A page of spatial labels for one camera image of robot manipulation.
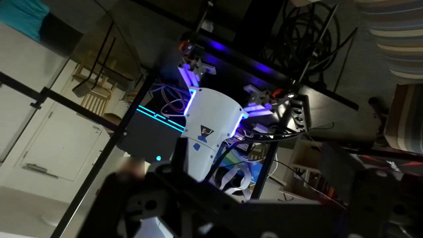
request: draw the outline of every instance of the blue led light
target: blue led light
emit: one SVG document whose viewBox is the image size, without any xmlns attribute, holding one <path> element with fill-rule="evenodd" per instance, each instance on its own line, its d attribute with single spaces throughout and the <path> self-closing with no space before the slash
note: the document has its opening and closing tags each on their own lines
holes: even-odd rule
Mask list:
<svg viewBox="0 0 423 238">
<path fill-rule="evenodd" d="M 165 121 L 165 120 L 159 119 L 159 117 L 156 116 L 156 113 L 155 113 L 155 115 L 150 115 L 148 112 L 146 112 L 146 111 L 143 111 L 143 110 L 140 110 L 140 108 L 136 108 L 136 111 L 139 111 L 139 112 L 147 115 L 148 117 L 155 119 L 155 120 L 158 120 L 158 121 L 160 121 L 160 123 L 163 123 L 163 124 L 165 124 L 165 125 L 168 125 L 168 127 L 171 127 L 171 128 L 173 128 L 173 129 L 176 129 L 176 131 L 179 131 L 179 132 L 181 132 L 181 133 L 185 131 L 185 127 L 183 127 L 183 125 L 176 127 L 176 125 L 173 125 L 173 124 Z"/>
<path fill-rule="evenodd" d="M 151 115 L 156 115 L 156 112 L 154 112 L 152 110 L 150 110 L 150 108 L 147 108 L 147 107 L 144 107 L 144 106 L 139 106 L 139 108 L 142 108 L 142 110 L 144 110 L 144 111 L 150 112 Z"/>
<path fill-rule="evenodd" d="M 195 96 L 196 96 L 196 94 L 197 94 L 197 91 L 193 90 L 193 88 L 191 88 L 189 92 L 191 92 L 192 95 L 191 95 L 191 99 L 189 99 L 189 102 L 188 102 L 188 104 L 187 104 L 187 107 L 185 107 L 184 115 L 187 115 L 187 112 L 188 112 L 188 110 L 189 110 L 191 104 L 193 103 Z"/>
<path fill-rule="evenodd" d="M 160 117 L 160 119 L 164 119 L 164 120 L 167 119 L 165 116 L 163 116 L 160 113 L 156 113 L 156 116 Z"/>
<path fill-rule="evenodd" d="M 172 123 L 172 124 L 175 124 L 176 127 L 180 127 L 181 129 L 185 129 L 185 127 L 183 127 L 181 124 L 179 124 L 179 123 L 176 123 L 176 121 L 173 121 L 173 120 L 171 120 L 171 119 L 168 119 L 168 123 Z"/>
</svg>

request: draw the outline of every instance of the purple light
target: purple light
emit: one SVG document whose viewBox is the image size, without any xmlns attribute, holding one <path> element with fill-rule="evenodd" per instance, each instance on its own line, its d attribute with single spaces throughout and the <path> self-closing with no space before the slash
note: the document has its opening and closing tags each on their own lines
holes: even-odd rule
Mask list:
<svg viewBox="0 0 423 238">
<path fill-rule="evenodd" d="M 188 63 L 184 63 L 183 67 L 177 67 L 177 69 L 188 87 L 198 87 L 200 78 L 193 71 L 189 70 Z"/>
<path fill-rule="evenodd" d="M 188 112 L 188 110 L 189 110 L 191 104 L 193 103 L 195 96 L 197 94 L 197 91 L 195 88 L 189 88 L 189 92 L 191 92 L 191 99 L 189 99 L 189 102 L 188 102 L 188 104 L 185 107 L 184 115 L 187 115 L 187 112 Z"/>
<path fill-rule="evenodd" d="M 228 50 L 224 43 L 217 42 L 217 41 L 212 41 L 212 42 L 210 42 L 210 46 L 214 47 L 214 49 L 217 49 L 217 50 L 220 50 L 220 51 L 226 51 L 226 50 Z"/>
<path fill-rule="evenodd" d="M 255 63 L 255 69 L 263 71 L 265 74 L 273 72 L 273 69 L 270 69 L 269 66 L 266 66 L 263 63 Z"/>
<path fill-rule="evenodd" d="M 255 117 L 255 116 L 265 116 L 265 115 L 273 115 L 274 112 L 269 111 L 269 110 L 263 110 L 263 111 L 253 111 L 249 113 L 250 117 Z"/>
<path fill-rule="evenodd" d="M 233 132 L 230 133 L 230 137 L 233 137 L 233 136 L 236 135 L 237 128 L 239 127 L 241 120 L 242 120 L 242 119 L 246 119 L 246 117 L 249 117 L 247 113 L 241 113 L 241 115 L 239 115 L 239 117 L 238 117 L 238 120 L 237 120 L 237 124 L 236 124 Z"/>
</svg>

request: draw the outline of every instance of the metal frame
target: metal frame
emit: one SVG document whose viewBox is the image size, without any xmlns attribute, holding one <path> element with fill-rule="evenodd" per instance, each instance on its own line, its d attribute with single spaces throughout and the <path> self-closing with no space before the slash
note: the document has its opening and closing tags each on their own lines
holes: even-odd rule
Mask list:
<svg viewBox="0 0 423 238">
<path fill-rule="evenodd" d="M 126 127 L 130 123 L 131 117 L 134 116 L 138 106 L 142 103 L 142 100 L 144 99 L 144 96 L 148 94 L 148 90 L 151 88 L 151 86 L 154 84 L 156 79 L 156 74 L 150 74 L 146 80 L 143 87 L 140 88 L 140 91 L 138 92 L 138 95 L 135 96 L 135 99 L 132 100 L 128 111 L 126 112 L 126 115 L 123 116 L 122 121 L 119 125 L 115 125 L 114 123 L 106 120 L 105 117 L 86 110 L 85 107 L 74 103 L 73 100 L 62 96 L 61 94 L 44 87 L 40 92 L 28 87 L 27 84 L 6 75 L 4 72 L 0 71 L 0 83 L 9 86 L 11 88 L 27 95 L 28 98 L 35 99 L 35 103 L 31 103 L 32 107 L 40 110 L 41 104 L 48 99 L 53 99 L 57 103 L 61 103 L 62 106 L 86 116 L 87 119 L 102 124 L 103 127 L 110 128 L 111 131 L 114 131 L 111 139 L 109 140 L 109 143 L 106 144 L 106 147 L 103 148 L 103 152 L 99 154 L 98 160 L 95 161 L 95 164 L 93 165 L 89 176 L 86 177 L 86 180 L 83 181 L 83 184 L 81 185 L 80 190 L 77 191 L 76 197 L 73 198 L 73 201 L 70 202 L 68 210 L 65 211 L 64 217 L 61 218 L 58 226 L 56 227 L 54 232 L 52 234 L 52 236 L 57 236 L 60 238 L 65 229 L 68 227 L 70 219 L 73 218 L 73 215 L 76 214 L 77 209 L 80 207 L 85 194 L 87 193 L 87 190 L 90 189 L 93 181 L 95 180 L 97 174 L 101 172 L 102 166 L 105 165 L 107 157 L 110 156 L 110 153 L 113 152 L 114 147 L 117 145 L 117 143 L 119 141 L 119 139 L 124 135 L 126 132 Z"/>
</svg>

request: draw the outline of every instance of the white wall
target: white wall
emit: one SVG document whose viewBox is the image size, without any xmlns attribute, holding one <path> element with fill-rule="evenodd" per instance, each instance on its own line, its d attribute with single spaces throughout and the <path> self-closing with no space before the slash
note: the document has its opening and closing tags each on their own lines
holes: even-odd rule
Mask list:
<svg viewBox="0 0 423 238">
<path fill-rule="evenodd" d="M 65 87 L 74 67 L 74 62 L 68 63 L 68 66 L 64 69 L 62 74 L 58 76 L 57 82 L 52 87 L 54 91 L 61 91 Z M 69 202 L 73 195 L 72 181 L 64 178 L 52 178 L 45 174 L 37 174 L 35 172 L 23 169 L 20 165 L 23 153 L 28 143 L 31 143 L 33 135 L 37 132 L 39 127 L 41 125 L 44 117 L 46 116 L 52 106 L 53 102 L 48 99 L 43 104 L 43 108 L 39 110 L 36 115 L 32 117 L 31 123 L 15 144 L 9 156 L 0 166 L 0 184 L 27 193 L 33 193 L 43 197 Z"/>
<path fill-rule="evenodd" d="M 77 63 L 69 61 L 68 65 L 64 67 L 62 74 L 58 76 L 57 82 L 52 87 L 54 91 L 61 92 L 64 96 L 69 98 L 76 103 L 81 103 L 82 99 L 77 98 L 72 88 L 78 84 L 77 80 L 72 80 L 72 74 L 74 72 Z M 110 103 L 107 104 L 106 112 L 117 112 L 118 115 L 124 112 L 127 106 L 121 100 L 123 96 L 123 91 L 115 88 L 111 96 Z M 28 145 L 33 141 L 33 136 L 37 133 L 37 129 L 43 124 L 45 116 L 48 115 L 50 107 L 53 106 L 52 100 L 46 100 L 43 104 L 43 108 L 36 112 L 35 117 L 31 120 L 28 127 L 25 128 L 24 133 L 21 135 L 20 140 L 13 147 L 11 154 L 6 160 L 6 162 L 0 166 L 0 182 L 4 186 L 13 188 L 17 190 L 23 190 L 27 193 L 33 193 L 37 195 L 53 198 L 62 202 L 70 202 L 82 185 L 85 177 L 93 168 L 93 164 L 101 154 L 102 149 L 105 148 L 106 143 L 109 141 L 109 135 L 103 129 L 101 137 L 97 140 L 97 144 L 91 149 L 89 158 L 83 164 L 83 169 L 80 172 L 78 178 L 76 181 L 65 180 L 65 178 L 52 178 L 45 174 L 39 174 L 28 169 L 23 169 L 23 154 Z"/>
<path fill-rule="evenodd" d="M 66 58 L 0 22 L 0 71 L 40 91 L 52 86 Z M 33 113 L 32 99 L 0 87 L 0 161 Z"/>
</svg>

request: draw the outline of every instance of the black tube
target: black tube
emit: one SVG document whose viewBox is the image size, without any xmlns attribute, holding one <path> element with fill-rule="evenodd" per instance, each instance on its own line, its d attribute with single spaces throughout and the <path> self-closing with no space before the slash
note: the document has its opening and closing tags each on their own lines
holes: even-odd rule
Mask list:
<svg viewBox="0 0 423 238">
<path fill-rule="evenodd" d="M 35 100 L 40 99 L 40 92 L 28 87 L 27 84 L 11 78 L 9 75 L 6 75 L 4 72 L 0 71 L 0 83 L 7 84 L 8 87 L 27 95 L 28 98 L 32 98 Z"/>
<path fill-rule="evenodd" d="M 135 96 L 134 102 L 131 103 L 128 111 L 126 112 L 126 115 L 123 116 L 121 124 L 118 125 L 118 128 L 114 131 L 114 135 L 111 136 L 111 139 L 109 140 L 109 143 L 106 144 L 102 154 L 98 157 L 98 160 L 95 161 L 95 164 L 93 165 L 89 176 L 86 177 L 86 180 L 83 181 L 83 184 L 81 185 L 78 193 L 76 194 L 76 197 L 73 198 L 73 201 L 70 202 L 68 210 L 65 211 L 64 217 L 61 218 L 60 223 L 57 225 L 56 230 L 52 234 L 52 238 L 60 238 L 62 236 L 64 231 L 66 230 L 70 219 L 74 217 L 77 209 L 80 207 L 83 197 L 86 195 L 87 190 L 90 189 L 93 181 L 95 180 L 97 174 L 101 172 L 102 166 L 105 165 L 106 160 L 109 158 L 110 153 L 113 152 L 114 147 L 117 145 L 117 143 L 119 141 L 119 139 L 122 137 L 122 135 L 124 133 L 126 127 L 128 125 L 131 117 L 134 116 L 136 108 L 139 107 L 139 104 L 142 103 L 142 100 L 144 99 L 144 96 L 148 94 L 148 90 L 151 88 L 151 86 L 154 84 L 156 79 L 156 74 L 150 74 L 142 87 L 142 90 L 138 92 L 138 95 Z"/>
<path fill-rule="evenodd" d="M 90 78 L 91 78 L 91 75 L 93 75 L 93 72 L 94 72 L 94 70 L 95 70 L 95 66 L 97 66 L 98 61 L 101 59 L 102 51 L 103 51 L 103 49 L 105 49 L 105 46 L 106 46 L 107 38 L 109 38 L 113 28 L 114 28 L 114 22 L 111 22 L 110 26 L 109 26 L 109 29 L 107 29 L 106 37 L 103 38 L 101 50 L 98 51 L 98 54 L 97 54 L 97 57 L 95 57 L 95 61 L 94 61 L 93 67 L 91 67 L 91 70 L 90 70 L 90 74 L 87 75 L 86 79 L 83 79 L 83 80 L 82 80 L 80 84 L 77 84 L 74 88 L 80 87 L 80 86 L 83 84 L 85 82 L 90 80 Z"/>
<path fill-rule="evenodd" d="M 110 57 L 111 50 L 114 49 L 115 42 L 117 42 L 117 37 L 114 37 L 114 41 L 111 42 L 111 45 L 110 45 L 110 47 L 109 47 L 109 50 L 107 50 L 105 62 L 102 63 L 101 71 L 99 71 L 99 72 L 97 74 L 97 76 L 95 76 L 93 88 L 95 88 L 95 86 L 97 86 L 97 83 L 98 83 L 98 80 L 99 80 L 99 78 L 101 78 L 101 75 L 102 75 L 102 72 L 103 72 L 103 70 L 105 70 L 105 66 L 106 66 L 106 63 L 107 63 L 107 59 L 109 59 L 109 57 Z"/>
<path fill-rule="evenodd" d="M 269 151 L 267 151 L 266 158 L 263 161 L 263 166 L 262 166 L 262 170 L 261 170 L 261 174 L 259 174 L 259 177 L 257 180 L 257 184 L 255 184 L 253 194 L 251 194 L 251 199 L 261 198 L 261 194 L 263 191 L 263 188 L 265 188 L 265 184 L 266 184 L 266 180 L 267 180 L 269 170 L 270 170 L 271 165 L 274 164 L 275 153 L 278 152 L 278 144 L 279 144 L 278 141 L 274 141 L 269 147 Z"/>
<path fill-rule="evenodd" d="M 312 51 L 311 55 L 308 57 L 308 62 L 306 63 L 306 66 L 304 66 L 304 69 L 303 69 L 303 71 L 302 71 L 300 78 L 299 78 L 299 79 L 294 79 L 294 84 L 300 84 L 300 83 L 303 82 L 303 79 L 304 79 L 304 76 L 306 76 L 306 74 L 307 74 L 307 71 L 308 71 L 308 67 L 310 67 L 311 59 L 312 59 L 312 57 L 314 57 L 314 53 L 315 53 L 316 49 L 317 49 L 317 43 L 320 43 L 320 41 L 321 41 L 323 37 L 325 35 L 325 33 L 327 33 L 327 30 L 328 30 L 328 28 L 329 28 L 329 24 L 331 24 L 331 21 L 332 21 L 332 18 L 335 17 L 335 13 L 336 13 L 337 9 L 339 9 L 339 5 L 335 5 L 335 6 L 331 9 L 329 16 L 327 17 L 325 24 L 323 25 L 323 29 L 321 29 L 321 32 L 320 32 L 320 34 L 319 34 L 319 37 L 317 37 L 317 41 L 315 42 L 314 51 Z"/>
<path fill-rule="evenodd" d="M 81 104 L 74 103 L 73 100 L 69 100 L 68 98 L 62 96 L 61 94 L 58 94 L 58 92 L 56 92 L 56 91 L 53 91 L 50 88 L 45 87 L 41 94 L 44 94 L 48 98 L 52 98 L 53 100 L 61 103 L 62 106 L 65 106 L 65 107 L 68 107 L 68 108 L 83 115 L 85 117 L 102 124 L 103 127 L 106 127 L 109 129 L 115 131 L 118 128 L 117 124 L 106 120 L 103 116 L 99 116 L 99 115 L 94 113 L 93 111 L 82 107 Z"/>
</svg>

